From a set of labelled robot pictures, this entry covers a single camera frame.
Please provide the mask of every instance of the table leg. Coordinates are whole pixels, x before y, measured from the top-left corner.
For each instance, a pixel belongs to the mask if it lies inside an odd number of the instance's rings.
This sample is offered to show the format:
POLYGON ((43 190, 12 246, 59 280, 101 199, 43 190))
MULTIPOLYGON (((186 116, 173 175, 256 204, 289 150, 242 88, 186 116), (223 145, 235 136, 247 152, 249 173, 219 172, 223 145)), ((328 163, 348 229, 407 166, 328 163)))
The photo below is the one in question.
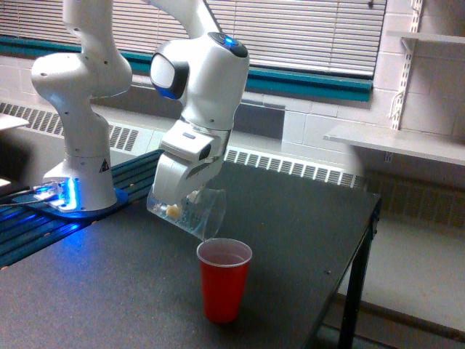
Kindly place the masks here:
POLYGON ((338 349, 351 348, 354 340, 357 315, 362 300, 363 283, 365 282, 366 268, 368 266, 368 256, 375 229, 373 221, 352 262, 338 349))

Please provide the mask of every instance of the radiator vent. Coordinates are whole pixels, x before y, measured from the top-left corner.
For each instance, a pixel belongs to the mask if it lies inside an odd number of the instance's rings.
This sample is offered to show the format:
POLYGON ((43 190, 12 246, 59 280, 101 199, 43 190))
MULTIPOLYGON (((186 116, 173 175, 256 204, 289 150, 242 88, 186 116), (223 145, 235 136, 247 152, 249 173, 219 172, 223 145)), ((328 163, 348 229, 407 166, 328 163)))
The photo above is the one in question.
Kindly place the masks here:
POLYGON ((344 185, 351 188, 360 188, 364 183, 362 177, 345 173, 343 169, 325 166, 309 161, 300 161, 285 156, 274 156, 269 153, 251 151, 229 146, 227 148, 226 161, 246 166, 258 167, 288 175, 319 180, 334 185, 344 185))
MULTIPOLYGON (((61 118, 56 113, 9 103, 0 103, 0 113, 27 120, 29 125, 25 126, 25 128, 31 131, 58 137, 64 136, 65 130, 63 129, 61 118)), ((109 132, 110 147, 129 153, 132 152, 137 141, 137 136, 140 133, 137 129, 112 124, 110 124, 109 132)))
POLYGON ((465 228, 465 193, 462 191, 378 173, 369 175, 367 188, 381 194, 383 212, 465 228))

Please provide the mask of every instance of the wall shelf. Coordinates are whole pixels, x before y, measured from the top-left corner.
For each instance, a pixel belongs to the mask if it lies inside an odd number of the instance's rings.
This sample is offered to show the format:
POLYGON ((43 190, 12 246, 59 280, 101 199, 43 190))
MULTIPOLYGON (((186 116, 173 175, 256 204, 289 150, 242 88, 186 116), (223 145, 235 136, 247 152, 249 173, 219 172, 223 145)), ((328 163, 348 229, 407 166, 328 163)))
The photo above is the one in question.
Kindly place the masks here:
POLYGON ((465 140, 367 124, 338 125, 325 140, 465 166, 465 140))
POLYGON ((28 124, 29 123, 22 118, 0 113, 0 131, 5 129, 14 129, 15 127, 21 127, 28 124))
POLYGON ((465 44, 465 36, 411 33, 408 31, 387 31, 387 35, 400 37, 403 41, 435 42, 438 44, 465 44))

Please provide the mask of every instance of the black cable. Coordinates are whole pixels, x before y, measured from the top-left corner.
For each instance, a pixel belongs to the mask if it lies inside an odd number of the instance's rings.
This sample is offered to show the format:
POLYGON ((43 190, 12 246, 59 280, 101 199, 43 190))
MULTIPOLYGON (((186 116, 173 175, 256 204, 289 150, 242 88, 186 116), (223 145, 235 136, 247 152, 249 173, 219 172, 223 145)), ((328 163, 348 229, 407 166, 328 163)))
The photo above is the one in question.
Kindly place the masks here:
POLYGON ((2 196, 0 198, 0 202, 5 201, 5 200, 7 200, 9 198, 15 198, 15 197, 20 196, 20 195, 32 194, 33 192, 34 192, 34 189, 27 189, 27 190, 17 191, 16 193, 11 193, 9 195, 2 196))
POLYGON ((0 208, 2 208, 2 207, 25 206, 25 205, 37 204, 39 202, 44 202, 44 201, 51 201, 51 200, 55 200, 55 199, 56 199, 56 197, 53 196, 51 198, 43 198, 41 200, 18 202, 17 204, 2 204, 2 205, 0 205, 0 208))

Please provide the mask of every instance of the blue led light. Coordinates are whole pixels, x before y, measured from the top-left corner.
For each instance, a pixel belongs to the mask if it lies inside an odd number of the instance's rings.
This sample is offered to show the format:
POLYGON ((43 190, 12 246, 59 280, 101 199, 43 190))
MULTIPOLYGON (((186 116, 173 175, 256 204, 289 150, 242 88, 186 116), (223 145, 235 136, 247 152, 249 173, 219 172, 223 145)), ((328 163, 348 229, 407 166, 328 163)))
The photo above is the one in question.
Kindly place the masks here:
POLYGON ((235 45, 234 39, 233 39, 233 38, 230 38, 229 36, 226 36, 226 38, 225 38, 225 43, 226 43, 227 45, 235 45))
POLYGON ((169 90, 162 89, 162 88, 156 88, 156 89, 158 93, 160 93, 160 95, 162 95, 163 97, 169 98, 170 100, 176 99, 176 96, 173 93, 171 93, 169 90))
POLYGON ((78 206, 78 200, 77 200, 77 195, 76 195, 76 185, 72 178, 68 179, 66 184, 68 187, 68 194, 67 194, 68 206, 70 209, 75 209, 78 206))

